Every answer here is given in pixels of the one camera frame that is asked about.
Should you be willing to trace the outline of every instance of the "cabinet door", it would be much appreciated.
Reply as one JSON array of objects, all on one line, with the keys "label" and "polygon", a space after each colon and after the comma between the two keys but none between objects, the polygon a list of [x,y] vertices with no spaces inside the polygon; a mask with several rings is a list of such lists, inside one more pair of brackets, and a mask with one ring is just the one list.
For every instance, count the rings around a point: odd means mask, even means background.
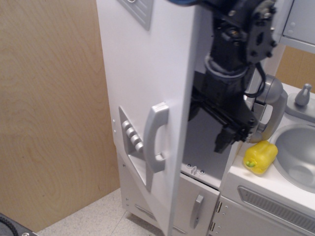
[{"label": "cabinet door", "polygon": [[[206,236],[218,196],[219,191],[181,174],[174,226],[188,236]],[[182,235],[173,230],[172,236]]]},{"label": "cabinet door", "polygon": [[[154,1],[147,31],[120,2],[96,2],[114,143],[160,228],[170,235],[200,8]],[[125,121],[128,125],[122,129]]]},{"label": "cabinet door", "polygon": [[221,196],[219,201],[221,207],[213,218],[212,236],[306,236],[228,198]]}]

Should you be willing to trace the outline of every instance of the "refrigerator handle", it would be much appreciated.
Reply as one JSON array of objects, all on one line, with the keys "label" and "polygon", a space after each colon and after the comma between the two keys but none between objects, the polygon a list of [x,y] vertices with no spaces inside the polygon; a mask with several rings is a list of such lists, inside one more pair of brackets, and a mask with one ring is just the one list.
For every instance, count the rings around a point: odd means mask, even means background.
[{"label": "refrigerator handle", "polygon": [[168,106],[165,102],[159,103],[150,109],[144,129],[143,154],[148,167],[157,173],[165,169],[165,159],[161,153],[155,154],[155,140],[158,129],[168,122]]},{"label": "refrigerator handle", "polygon": [[191,213],[191,217],[190,217],[190,227],[195,229],[196,226],[198,225],[199,222],[199,212],[201,209],[201,204],[203,202],[203,196],[201,196],[200,194],[198,195],[198,197],[196,198],[196,201],[193,205],[193,209],[192,209],[192,213]]}]

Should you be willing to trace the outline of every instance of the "countertop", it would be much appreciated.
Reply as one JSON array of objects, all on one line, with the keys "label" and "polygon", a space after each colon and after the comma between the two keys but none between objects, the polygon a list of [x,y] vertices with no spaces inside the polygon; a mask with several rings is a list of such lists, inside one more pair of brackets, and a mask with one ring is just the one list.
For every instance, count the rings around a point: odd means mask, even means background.
[{"label": "countertop", "polygon": [[[297,93],[299,91],[299,89],[289,85],[283,85],[283,87],[288,94]],[[285,113],[278,129],[296,123],[314,125],[314,123],[301,120]],[[242,160],[245,151],[252,145],[253,144],[242,145],[229,172],[252,183],[253,186],[259,186],[259,189],[262,191],[263,189],[267,190],[269,197],[278,199],[280,202],[315,217],[315,193],[305,191],[290,183],[278,172],[274,164],[271,164],[268,170],[260,176],[253,174],[243,166]]]}]

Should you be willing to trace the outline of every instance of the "cable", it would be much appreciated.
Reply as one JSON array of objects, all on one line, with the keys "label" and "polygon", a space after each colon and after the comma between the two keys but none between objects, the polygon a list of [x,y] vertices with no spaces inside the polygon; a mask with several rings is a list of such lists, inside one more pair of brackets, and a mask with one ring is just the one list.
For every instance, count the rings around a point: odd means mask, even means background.
[{"label": "cable", "polygon": [[256,63],[255,66],[256,66],[256,69],[258,70],[258,72],[261,76],[261,83],[260,83],[259,89],[256,93],[246,93],[246,92],[244,93],[244,95],[246,95],[247,97],[250,97],[250,98],[255,98],[255,97],[261,96],[261,94],[264,92],[264,89],[265,89],[266,74],[265,74],[260,62]]},{"label": "cable", "polygon": [[0,222],[5,224],[11,230],[13,236],[19,236],[18,231],[10,221],[0,216]]}]

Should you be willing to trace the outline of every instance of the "wooden wall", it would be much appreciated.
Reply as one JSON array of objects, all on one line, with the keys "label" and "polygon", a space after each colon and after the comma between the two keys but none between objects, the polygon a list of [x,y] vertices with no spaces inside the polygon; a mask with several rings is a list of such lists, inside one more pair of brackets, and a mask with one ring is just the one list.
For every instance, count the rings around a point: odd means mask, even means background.
[{"label": "wooden wall", "polygon": [[2,0],[0,212],[36,232],[118,187],[95,0]]},{"label": "wooden wall", "polygon": [[302,88],[310,83],[315,92],[315,54],[286,47],[276,73],[283,83]]}]

